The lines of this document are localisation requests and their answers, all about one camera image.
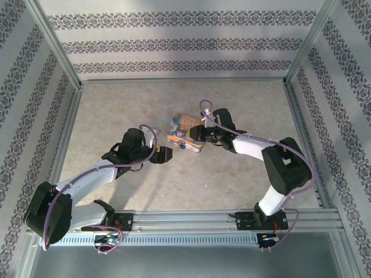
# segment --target wall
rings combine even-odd
[[[48,180],[74,89],[22,0],[0,0],[0,277],[11,276],[22,218]]]
[[[40,0],[81,80],[284,77],[323,0]]]
[[[339,1],[292,86],[362,277],[371,276],[370,31],[370,2]]]

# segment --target floor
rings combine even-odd
[[[168,143],[166,130],[176,112],[199,117],[198,103],[208,99],[228,108],[237,129],[265,138],[291,136],[296,129],[281,81],[153,82],[85,85],[64,162],[61,180],[98,161],[130,127],[144,123],[162,130],[159,144],[174,148],[165,164],[146,163],[95,190],[95,199],[116,210],[252,209],[270,186],[263,162],[206,144],[200,153]],[[318,208],[313,190],[286,207]]]

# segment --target purple cable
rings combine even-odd
[[[283,202],[279,205],[280,208],[283,208],[284,205],[285,205],[285,204],[286,204],[290,199],[293,199],[293,198],[294,198],[294,196],[296,196],[296,195],[298,195],[298,194],[301,194],[301,193],[303,193],[303,192],[305,192],[305,191],[308,191],[309,189],[311,189],[311,188],[314,186],[314,184],[315,184],[315,171],[314,171],[314,168],[313,168],[311,162],[310,162],[310,161],[309,161],[309,160],[308,160],[304,155],[302,155],[300,152],[298,152],[297,150],[295,150],[295,149],[293,149],[293,148],[291,148],[291,147],[289,147],[289,146],[286,146],[286,145],[284,145],[284,144],[282,144],[282,143],[280,143],[280,142],[277,142],[277,141],[274,141],[274,140],[268,140],[268,139],[265,139],[265,138],[263,138],[263,137],[258,137],[258,136],[253,136],[253,135],[242,134],[242,133],[239,133],[239,132],[237,132],[237,131],[231,130],[231,129],[225,127],[225,126],[222,126],[222,125],[218,124],[217,122],[215,122],[211,117],[209,117],[209,116],[204,112],[204,110],[202,109],[202,104],[203,104],[203,103],[209,103],[209,104],[210,104],[210,107],[208,107],[208,109],[209,109],[210,111],[211,111],[212,108],[213,108],[213,103],[212,103],[211,101],[209,101],[209,100],[201,100],[201,101],[199,102],[199,109],[201,110],[201,113],[204,115],[204,117],[206,117],[206,118],[209,119],[211,122],[213,122],[217,127],[220,127],[221,129],[224,129],[224,130],[226,130],[226,131],[229,131],[230,133],[233,133],[233,134],[235,134],[235,135],[246,137],[247,139],[250,139],[250,138],[251,138],[251,139],[254,139],[254,140],[257,140],[257,141],[260,141],[260,142],[264,142],[264,143],[272,143],[272,144],[278,145],[278,146],[280,146],[280,147],[282,147],[282,148],[284,148],[284,149],[286,149],[286,150],[288,150],[288,151],[291,151],[293,154],[295,154],[295,155],[297,155],[298,157],[300,157],[300,158],[301,158],[301,159],[306,163],[306,165],[308,166],[308,168],[309,168],[309,170],[310,170],[310,172],[311,172],[311,175],[312,175],[312,180],[311,180],[310,184],[309,184],[307,187],[305,187],[305,188],[303,188],[303,189],[301,189],[301,190],[298,190],[298,191],[295,191],[295,192],[292,192],[292,193],[288,194],[287,197],[284,198]],[[297,213],[297,214],[296,214],[296,218],[295,218],[294,222],[291,224],[290,228],[287,230],[286,234],[283,236],[283,238],[282,238],[278,243],[276,243],[272,248],[269,248],[269,250],[271,250],[271,249],[273,249],[273,248],[279,246],[279,245],[284,241],[284,239],[287,238],[287,236],[289,235],[289,233],[291,232],[291,230],[294,228],[294,226],[296,225],[296,222],[297,222],[297,220],[298,220],[298,218],[299,218],[299,211],[298,211],[298,210],[293,209],[293,208],[286,208],[286,209],[284,209],[284,210],[286,210],[286,211],[296,211],[296,213]]]
[[[49,249],[49,246],[50,246],[50,244],[46,242],[46,238],[48,236],[48,230],[49,230],[48,228],[49,228],[50,216],[52,215],[53,208],[54,208],[54,206],[55,206],[58,198],[63,194],[64,191],[66,191],[68,188],[70,188],[72,185],[74,185],[82,177],[84,177],[84,176],[86,176],[86,175],[88,175],[88,174],[90,174],[92,172],[98,171],[100,169],[105,169],[105,168],[119,168],[119,167],[132,167],[132,166],[135,166],[135,165],[141,165],[144,162],[146,162],[146,161],[148,161],[148,160],[151,159],[151,157],[153,156],[153,154],[155,153],[156,148],[157,148],[157,136],[156,136],[155,131],[152,128],[150,128],[149,126],[147,126],[147,125],[140,125],[139,128],[141,128],[141,127],[148,128],[149,131],[154,136],[154,142],[153,142],[153,146],[152,146],[152,152],[151,152],[151,154],[147,158],[143,159],[140,162],[136,162],[136,163],[132,163],[132,164],[102,165],[102,166],[99,166],[97,168],[92,168],[92,169],[90,169],[88,171],[85,171],[85,172],[81,173],[77,177],[75,177],[69,184],[67,184],[64,188],[61,189],[60,192],[57,193],[57,195],[54,197],[54,199],[50,203],[49,208],[48,208],[48,212],[46,213],[46,217],[45,217],[44,229],[43,229],[43,232],[42,232],[42,248],[43,248],[44,251],[47,251]]]
[[[98,248],[97,248],[99,254],[106,254],[107,255],[109,252],[114,251],[122,243],[122,241],[123,241],[122,231],[120,229],[116,228],[116,227],[104,226],[104,225],[89,225],[89,227],[116,230],[119,233],[119,235],[120,235],[119,241],[115,245],[113,245],[113,246],[110,245],[110,244],[108,244],[108,243],[102,243],[101,245],[99,245]],[[107,251],[100,251],[100,249],[102,247],[104,247],[104,246],[109,247],[110,249],[108,249]]]
[[[295,211],[296,212],[296,217],[294,219],[294,222],[292,222],[290,228],[286,231],[285,235],[275,245],[273,245],[272,247],[269,247],[269,248],[264,248],[264,249],[268,249],[269,251],[271,251],[272,249],[277,248],[280,244],[282,244],[282,242],[287,238],[287,236],[289,235],[289,233],[295,227],[296,222],[299,219],[299,211],[297,209],[295,209],[295,208],[294,209],[293,208],[285,208],[284,210],[285,211]]]

